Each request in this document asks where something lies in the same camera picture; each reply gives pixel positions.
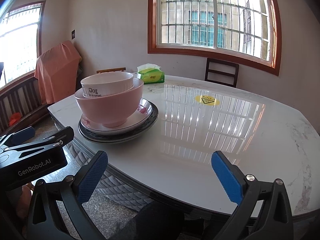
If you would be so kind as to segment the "person left hand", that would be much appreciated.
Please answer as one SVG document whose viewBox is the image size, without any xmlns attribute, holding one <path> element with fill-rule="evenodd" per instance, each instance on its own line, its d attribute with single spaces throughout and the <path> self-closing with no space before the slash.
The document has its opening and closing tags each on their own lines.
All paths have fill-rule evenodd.
<svg viewBox="0 0 320 240">
<path fill-rule="evenodd" d="M 28 183 L 22 186 L 22 194 L 17 202 L 16 207 L 17 215 L 21 218 L 24 218 L 28 215 L 33 190 L 34 185 L 32 183 Z"/>
</svg>

